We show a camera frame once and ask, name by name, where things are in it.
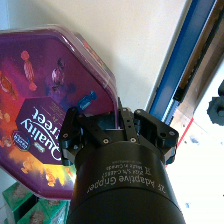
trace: purple tin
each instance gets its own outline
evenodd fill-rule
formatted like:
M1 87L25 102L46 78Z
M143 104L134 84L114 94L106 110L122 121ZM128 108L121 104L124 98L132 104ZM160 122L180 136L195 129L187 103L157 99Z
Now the purple tin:
M115 77L60 26L1 32L0 49L0 166L40 197L69 200L75 168L62 166L57 142L65 113L116 120Z

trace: white surface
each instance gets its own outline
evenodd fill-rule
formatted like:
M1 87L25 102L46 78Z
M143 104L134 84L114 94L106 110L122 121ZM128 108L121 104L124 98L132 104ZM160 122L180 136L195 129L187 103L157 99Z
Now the white surface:
M194 121L206 132L212 135L220 142L224 142L224 127L218 124L213 124L207 114L209 102L212 97L218 97L218 88L224 80L224 56L221 58L219 65L214 71L213 79L211 80L206 92L202 96L195 112Z
M5 206L0 208L0 224L4 224L4 220L6 219L6 211Z
M6 30L9 28L7 0L0 0L0 15L0 30Z
M224 223L223 158L224 146L193 122L167 167L187 224Z
M57 23L76 30L115 74L123 106L144 109L190 2L8 0L9 26Z

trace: black mechanical part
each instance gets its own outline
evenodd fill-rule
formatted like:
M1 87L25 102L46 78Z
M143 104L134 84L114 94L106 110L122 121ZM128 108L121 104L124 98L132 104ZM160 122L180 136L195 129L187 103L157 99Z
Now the black mechanical part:
M221 85L219 86L218 94L219 94L219 96L224 96L224 80L222 81Z
M97 149L77 170L67 223L185 222L158 156L123 141Z
M102 130L94 117L75 110L67 115L59 145L62 159L69 159L77 170L68 224L185 223L164 168L175 157L174 129L143 110L133 114L121 104L123 129ZM62 138L67 124L80 130L75 149Z
M212 97L207 114L213 124L224 125L224 96Z

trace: white wall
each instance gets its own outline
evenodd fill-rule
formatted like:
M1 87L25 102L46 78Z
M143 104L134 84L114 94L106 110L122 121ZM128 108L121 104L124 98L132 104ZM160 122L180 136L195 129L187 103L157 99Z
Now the white wall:
M146 108L191 0L8 0L10 28L78 31L116 76L124 106Z
M9 28L7 0L0 0L0 30Z

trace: blue metal frame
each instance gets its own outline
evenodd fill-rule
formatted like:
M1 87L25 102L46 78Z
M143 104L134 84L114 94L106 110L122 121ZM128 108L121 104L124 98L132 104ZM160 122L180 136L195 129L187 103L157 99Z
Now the blue metal frame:
M216 0L193 0L149 113L162 120Z

